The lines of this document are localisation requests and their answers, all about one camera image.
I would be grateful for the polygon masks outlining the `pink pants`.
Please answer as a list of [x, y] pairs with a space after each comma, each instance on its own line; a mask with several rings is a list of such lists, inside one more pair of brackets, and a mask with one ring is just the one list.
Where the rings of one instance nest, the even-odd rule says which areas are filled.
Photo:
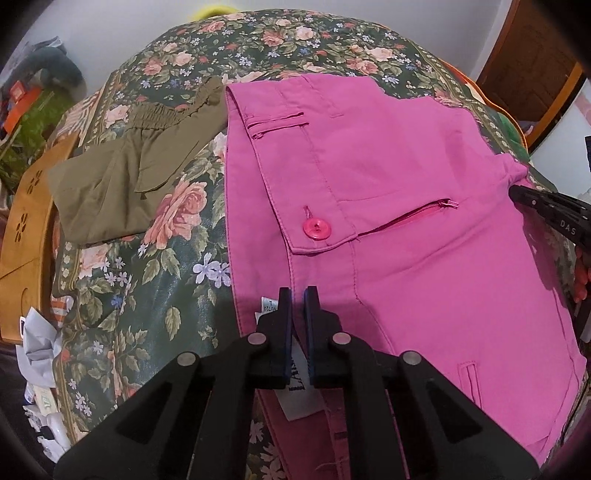
[[540, 218], [508, 191], [527, 167], [473, 115], [369, 77], [225, 90], [225, 223], [240, 333], [290, 288], [373, 348], [415, 350], [538, 462], [585, 374]]

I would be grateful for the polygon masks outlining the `wooden lap table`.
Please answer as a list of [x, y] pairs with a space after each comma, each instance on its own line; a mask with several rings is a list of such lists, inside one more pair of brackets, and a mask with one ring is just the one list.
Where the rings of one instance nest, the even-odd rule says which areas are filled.
[[76, 133], [65, 136], [23, 174], [10, 209], [1, 250], [1, 341], [20, 344], [20, 319], [31, 308], [50, 311], [55, 208], [47, 173], [71, 157]]

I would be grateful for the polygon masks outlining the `pile of white papers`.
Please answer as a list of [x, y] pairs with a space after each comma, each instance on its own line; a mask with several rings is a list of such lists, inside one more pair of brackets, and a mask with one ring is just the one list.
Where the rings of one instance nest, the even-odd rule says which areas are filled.
[[16, 346], [17, 364], [26, 380], [23, 410], [44, 455], [57, 463], [71, 448], [54, 395], [57, 383], [53, 361], [62, 350], [61, 333], [33, 307], [20, 317], [19, 333], [21, 344]]

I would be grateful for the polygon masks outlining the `floral bedspread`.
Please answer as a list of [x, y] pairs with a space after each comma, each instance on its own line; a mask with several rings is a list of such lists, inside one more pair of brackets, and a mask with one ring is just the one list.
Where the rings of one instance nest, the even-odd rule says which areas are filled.
[[[495, 152], [529, 162], [509, 115], [423, 47], [376, 23], [296, 9], [217, 14], [172, 28], [64, 122], [79, 123], [81, 148], [89, 151], [120, 138], [143, 105], [169, 124], [208, 78], [235, 83], [314, 72], [367, 75], [391, 96], [465, 108]], [[53, 294], [69, 311], [53, 372], [70, 441], [82, 440], [174, 355], [213, 354], [235, 340], [224, 148], [223, 134], [200, 147], [138, 233], [81, 246], [56, 223]]]

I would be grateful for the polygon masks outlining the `yellow plush pillow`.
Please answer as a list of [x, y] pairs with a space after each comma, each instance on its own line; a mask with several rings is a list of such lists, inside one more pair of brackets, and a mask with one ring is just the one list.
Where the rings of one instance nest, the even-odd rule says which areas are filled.
[[200, 21], [203, 19], [215, 17], [215, 16], [222, 16], [236, 13], [238, 9], [235, 7], [221, 5], [221, 4], [212, 4], [201, 7], [197, 10], [191, 17], [191, 21]]

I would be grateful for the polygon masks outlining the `green patterned bag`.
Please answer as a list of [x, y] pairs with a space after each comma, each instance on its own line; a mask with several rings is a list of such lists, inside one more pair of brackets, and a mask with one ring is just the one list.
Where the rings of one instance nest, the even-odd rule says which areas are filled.
[[62, 115], [73, 105], [63, 89], [42, 90], [1, 145], [1, 181], [15, 192], [25, 171], [41, 155]]

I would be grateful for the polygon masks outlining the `grey plush toy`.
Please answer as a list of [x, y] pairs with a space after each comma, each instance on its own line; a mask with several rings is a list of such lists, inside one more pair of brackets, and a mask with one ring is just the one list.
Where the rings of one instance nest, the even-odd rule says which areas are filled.
[[57, 47], [42, 47], [31, 53], [22, 63], [23, 77], [41, 88], [59, 86], [75, 89], [83, 82], [76, 64]]

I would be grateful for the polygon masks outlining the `wooden door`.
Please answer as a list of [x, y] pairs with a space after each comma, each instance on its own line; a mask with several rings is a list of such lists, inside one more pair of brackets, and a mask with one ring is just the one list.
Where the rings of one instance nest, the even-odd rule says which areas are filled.
[[477, 84], [518, 122], [530, 151], [566, 113], [586, 76], [533, 1], [513, 1]]

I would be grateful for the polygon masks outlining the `orange box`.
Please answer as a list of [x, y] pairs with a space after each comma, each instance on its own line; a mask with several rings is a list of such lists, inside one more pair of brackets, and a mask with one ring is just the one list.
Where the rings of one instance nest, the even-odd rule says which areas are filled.
[[11, 134], [21, 117], [31, 108], [42, 93], [40, 87], [25, 87], [21, 81], [16, 81], [9, 90], [10, 102], [9, 111], [6, 120], [3, 123], [3, 129]]

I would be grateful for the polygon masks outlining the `olive green pants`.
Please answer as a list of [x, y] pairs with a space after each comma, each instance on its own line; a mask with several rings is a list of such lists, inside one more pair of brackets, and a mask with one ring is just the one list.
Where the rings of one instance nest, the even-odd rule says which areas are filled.
[[182, 110], [143, 102], [120, 137], [49, 170], [64, 239], [82, 246], [146, 231], [176, 175], [228, 123], [223, 91], [211, 77]]

